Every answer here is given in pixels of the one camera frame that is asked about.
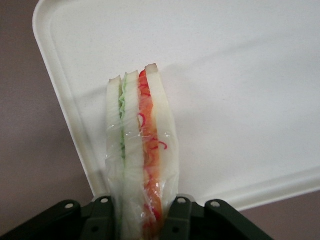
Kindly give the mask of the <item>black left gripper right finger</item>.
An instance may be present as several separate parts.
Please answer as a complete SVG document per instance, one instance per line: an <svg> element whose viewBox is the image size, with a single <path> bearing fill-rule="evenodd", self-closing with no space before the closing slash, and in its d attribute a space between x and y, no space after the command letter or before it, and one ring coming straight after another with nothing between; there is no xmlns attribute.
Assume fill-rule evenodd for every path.
<svg viewBox="0 0 320 240"><path fill-rule="evenodd" d="M172 203L163 227L165 240L271 240L267 233L221 199L199 205L187 195Z"/></svg>

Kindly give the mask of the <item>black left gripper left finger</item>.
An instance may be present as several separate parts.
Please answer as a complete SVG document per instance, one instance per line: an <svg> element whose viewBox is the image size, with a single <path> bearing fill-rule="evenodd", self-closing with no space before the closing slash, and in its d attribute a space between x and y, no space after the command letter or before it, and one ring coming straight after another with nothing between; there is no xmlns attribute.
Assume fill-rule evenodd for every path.
<svg viewBox="0 0 320 240"><path fill-rule="evenodd" d="M81 206L63 200L0 237L2 240L115 240L112 198L94 198Z"/></svg>

